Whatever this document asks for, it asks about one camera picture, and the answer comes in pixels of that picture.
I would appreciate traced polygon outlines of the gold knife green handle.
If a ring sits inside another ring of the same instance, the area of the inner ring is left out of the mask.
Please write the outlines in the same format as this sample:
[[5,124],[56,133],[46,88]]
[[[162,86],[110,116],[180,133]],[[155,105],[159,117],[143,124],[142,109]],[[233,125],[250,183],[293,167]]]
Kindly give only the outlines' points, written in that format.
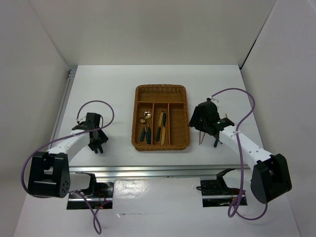
[[166,128],[165,126],[163,126],[161,130],[161,145],[164,145],[165,143],[165,134],[166,134]]
[[159,117],[159,121],[158,121],[158,131],[157,131],[157,135],[156,135],[157,142],[160,140],[160,133],[161,133],[162,127],[165,126],[165,122],[166,122],[166,113],[161,112],[160,117]]

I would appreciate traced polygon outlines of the small gold spoon green handle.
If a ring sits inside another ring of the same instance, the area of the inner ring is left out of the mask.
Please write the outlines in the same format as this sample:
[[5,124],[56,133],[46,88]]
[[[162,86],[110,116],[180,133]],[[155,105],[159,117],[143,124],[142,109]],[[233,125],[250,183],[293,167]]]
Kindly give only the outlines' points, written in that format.
[[144,118],[140,118],[140,122],[143,124],[143,130],[141,133],[140,141],[143,142],[146,136],[146,120]]

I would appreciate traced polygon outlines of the large gold spoon green handle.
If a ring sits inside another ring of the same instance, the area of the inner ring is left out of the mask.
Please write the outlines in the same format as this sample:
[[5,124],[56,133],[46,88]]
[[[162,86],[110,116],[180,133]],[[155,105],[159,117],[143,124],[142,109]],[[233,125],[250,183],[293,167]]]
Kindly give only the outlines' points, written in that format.
[[152,117],[152,113],[150,111],[144,112],[144,117],[146,120],[146,126],[147,126],[147,138],[148,138],[148,144],[151,144],[151,129],[150,129],[150,123],[149,120]]

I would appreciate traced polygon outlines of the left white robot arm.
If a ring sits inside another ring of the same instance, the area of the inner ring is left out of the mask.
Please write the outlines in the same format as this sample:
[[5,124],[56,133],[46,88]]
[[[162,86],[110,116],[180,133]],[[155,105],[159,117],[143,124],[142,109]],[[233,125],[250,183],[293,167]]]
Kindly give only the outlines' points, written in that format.
[[46,152],[35,152],[31,156],[31,168],[27,193],[41,198],[63,198],[70,191],[71,176],[69,162],[84,147],[95,154],[103,153],[102,145],[108,137],[100,127],[103,117],[87,113],[85,121],[72,128],[66,139]]

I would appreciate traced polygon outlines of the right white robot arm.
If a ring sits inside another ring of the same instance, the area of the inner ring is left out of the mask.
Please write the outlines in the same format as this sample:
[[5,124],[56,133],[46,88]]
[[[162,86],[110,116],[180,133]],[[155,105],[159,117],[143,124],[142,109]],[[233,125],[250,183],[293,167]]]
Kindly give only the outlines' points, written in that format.
[[230,119],[220,118],[213,102],[206,101],[196,106],[189,126],[215,137],[217,142],[242,155],[242,162],[251,170],[246,173],[228,168],[219,172],[215,182],[218,192],[225,194],[232,188],[243,189],[266,204],[292,189],[286,158],[260,148],[238,131]]

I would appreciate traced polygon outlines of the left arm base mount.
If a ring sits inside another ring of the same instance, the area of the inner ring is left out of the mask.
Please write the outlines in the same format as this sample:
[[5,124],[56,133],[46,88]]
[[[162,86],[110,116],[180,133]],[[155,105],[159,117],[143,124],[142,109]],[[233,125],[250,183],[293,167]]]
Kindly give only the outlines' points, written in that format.
[[84,189],[79,189],[79,193],[83,195],[87,201],[85,201],[78,194],[69,194],[67,210],[85,210],[89,209],[88,204],[92,209],[112,209],[113,208],[113,182],[98,182],[95,174],[93,173],[77,173],[88,176],[88,186]]

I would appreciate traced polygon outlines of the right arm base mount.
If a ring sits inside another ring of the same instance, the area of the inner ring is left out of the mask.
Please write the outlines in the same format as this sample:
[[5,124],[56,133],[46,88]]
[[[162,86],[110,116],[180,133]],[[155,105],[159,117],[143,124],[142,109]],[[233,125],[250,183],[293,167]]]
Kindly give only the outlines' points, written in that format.
[[228,168],[216,175],[215,180],[201,180],[196,189],[201,192],[203,207],[229,207],[238,196],[238,188],[228,188],[224,182],[224,175],[233,171]]

